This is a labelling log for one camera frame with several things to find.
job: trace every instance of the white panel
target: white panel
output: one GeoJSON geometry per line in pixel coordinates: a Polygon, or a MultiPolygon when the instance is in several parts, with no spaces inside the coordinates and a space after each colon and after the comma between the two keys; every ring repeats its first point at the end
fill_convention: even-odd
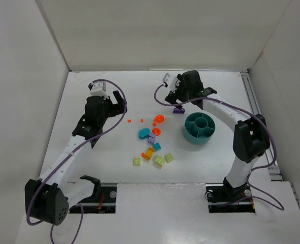
{"type": "MultiPolygon", "coordinates": [[[[102,182],[222,182],[229,173],[235,154],[232,149],[233,133],[227,125],[212,116],[216,130],[210,141],[203,145],[193,145],[182,135],[186,117],[194,112],[204,112],[193,104],[184,106],[185,114],[173,114],[172,107],[164,107],[154,101],[153,93],[162,84],[165,71],[143,72],[70,72],[56,116],[54,128],[48,144],[42,173],[45,172],[62,153],[80,117],[84,113],[88,84],[95,79],[109,79],[124,90],[128,112],[121,124],[109,134],[101,137],[91,153],[85,156],[83,166],[78,167],[70,181],[87,174],[102,182]],[[162,114],[165,121],[158,124],[161,135],[157,142],[161,150],[155,152],[150,162],[143,161],[141,167],[132,164],[134,157],[151,146],[138,138],[142,128],[153,128],[154,118],[162,114]],[[156,155],[171,153],[174,160],[161,169],[154,165],[156,155]]],[[[200,71],[205,87],[213,87],[231,104],[249,110],[250,106],[239,72],[200,71]]],[[[114,90],[107,86],[107,93],[114,90]]],[[[162,88],[158,98],[164,101],[169,89],[162,88]]],[[[120,116],[109,118],[104,129],[110,128],[120,116]]],[[[267,164],[261,157],[257,165],[267,164]]],[[[253,174],[270,180],[267,170],[253,174]]]]}
{"type": "Polygon", "coordinates": [[[290,0],[39,0],[75,70],[250,68],[290,0]]]}
{"type": "MultiPolygon", "coordinates": [[[[85,215],[75,244],[300,244],[300,211],[290,184],[259,186],[285,211],[255,201],[256,213],[209,213],[205,184],[119,184],[116,213],[85,215]]],[[[68,215],[56,226],[56,243],[71,243],[79,220],[68,215]]],[[[28,226],[23,217],[16,244],[50,243],[50,227],[28,226]]]]}
{"type": "Polygon", "coordinates": [[[0,0],[0,243],[14,243],[68,70],[34,0],[0,0]]]}
{"type": "Polygon", "coordinates": [[[300,0],[291,1],[250,74],[300,206],[300,0]]]}

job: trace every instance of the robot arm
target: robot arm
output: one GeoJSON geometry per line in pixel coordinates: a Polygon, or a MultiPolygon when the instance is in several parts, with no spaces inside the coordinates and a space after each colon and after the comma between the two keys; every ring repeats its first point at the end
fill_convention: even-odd
{"type": "MultiPolygon", "coordinates": [[[[177,104],[177,100],[186,102],[201,97],[226,102],[214,89],[203,87],[197,71],[188,71],[182,75],[179,74],[177,77],[166,74],[163,82],[165,87],[169,87],[171,90],[165,98],[170,104],[177,104]]],[[[215,115],[234,132],[235,160],[229,174],[223,181],[222,189],[217,191],[216,194],[211,194],[209,200],[211,202],[220,202],[222,199],[223,201],[237,200],[239,193],[243,192],[246,186],[248,173],[258,157],[262,156],[270,146],[268,135],[255,119],[219,102],[204,99],[192,103],[200,109],[215,115]]],[[[265,124],[262,115],[258,114],[256,116],[265,124]]]]}
{"type": "Polygon", "coordinates": [[[113,94],[117,104],[113,104],[110,97],[106,94],[104,82],[91,83],[89,84],[89,89],[91,96],[87,98],[85,113],[73,130],[72,137],[66,148],[56,162],[38,180],[30,179],[25,186],[27,212],[32,196],[37,188],[69,154],[72,154],[66,163],[47,180],[34,202],[31,209],[31,217],[59,225],[63,222],[72,206],[84,198],[90,196],[96,198],[99,195],[101,187],[99,179],[84,175],[74,184],[67,183],[74,170],[85,162],[83,157],[88,155],[88,151],[93,149],[99,138],[86,143],[76,150],[74,154],[72,151],[86,140],[101,134],[103,126],[109,117],[114,117],[124,112],[125,101],[118,91],[114,91],[113,94]]]}

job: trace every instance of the white table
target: white table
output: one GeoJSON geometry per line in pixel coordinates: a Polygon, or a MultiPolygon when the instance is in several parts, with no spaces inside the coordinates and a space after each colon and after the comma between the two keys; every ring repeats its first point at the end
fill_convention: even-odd
{"type": "MultiPolygon", "coordinates": [[[[265,169],[256,171],[252,182],[279,197],[285,205],[284,212],[255,201],[257,214],[208,213],[203,197],[204,185],[200,182],[223,181],[234,159],[233,134],[210,115],[216,124],[211,140],[205,146],[188,143],[181,129],[187,115],[200,110],[187,104],[185,115],[172,114],[171,107],[163,107],[153,100],[154,90],[162,83],[165,73],[70,72],[42,173],[62,152],[83,114],[85,99],[89,96],[88,83],[105,78],[124,90],[128,113],[115,130],[98,141],[91,155],[85,158],[85,166],[77,169],[70,181],[88,174],[102,182],[131,183],[118,185],[116,214],[86,215],[76,243],[300,243],[300,211],[291,187],[288,182],[270,182],[265,169]],[[152,129],[158,114],[164,115],[165,121],[158,125],[162,150],[154,156],[171,153],[175,160],[162,169],[155,167],[153,161],[143,161],[141,167],[133,166],[133,158],[149,147],[145,140],[138,139],[138,131],[144,127],[152,129]]],[[[250,109],[239,72],[200,71],[200,75],[204,87],[211,86],[230,103],[250,109]]],[[[109,85],[107,88],[110,93],[114,90],[109,85]]],[[[158,97],[163,101],[168,92],[162,88],[158,97]]],[[[104,130],[118,118],[108,119],[104,130]]],[[[266,163],[263,156],[256,165],[266,163]]],[[[61,226],[56,227],[58,243],[70,243],[78,219],[78,215],[69,215],[61,226]]],[[[17,243],[50,243],[49,229],[50,225],[44,223],[38,227],[28,226],[24,216],[17,243]]]]}

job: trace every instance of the orange ring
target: orange ring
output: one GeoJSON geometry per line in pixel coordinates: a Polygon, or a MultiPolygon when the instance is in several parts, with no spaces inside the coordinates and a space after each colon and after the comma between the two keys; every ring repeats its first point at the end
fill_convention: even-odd
{"type": "Polygon", "coordinates": [[[156,135],[156,136],[159,136],[161,134],[161,130],[159,128],[154,128],[152,130],[153,134],[156,135]]]}
{"type": "Polygon", "coordinates": [[[155,117],[154,121],[157,123],[162,123],[164,121],[164,116],[158,115],[157,117],[155,117]]]}

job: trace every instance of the yellow-green block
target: yellow-green block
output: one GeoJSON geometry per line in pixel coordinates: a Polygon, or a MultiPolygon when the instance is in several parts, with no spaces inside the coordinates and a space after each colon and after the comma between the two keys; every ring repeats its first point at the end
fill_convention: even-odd
{"type": "Polygon", "coordinates": [[[160,157],[160,156],[156,156],[155,159],[154,159],[154,162],[155,162],[158,166],[162,167],[163,164],[164,164],[164,158],[163,158],[163,157],[160,157]]]}
{"type": "Polygon", "coordinates": [[[167,155],[165,155],[164,157],[165,157],[165,160],[166,160],[168,163],[171,162],[171,161],[174,159],[174,157],[173,157],[171,154],[167,154],[167,155]]]}
{"type": "Polygon", "coordinates": [[[134,165],[140,166],[141,165],[141,158],[134,158],[134,165]]]}

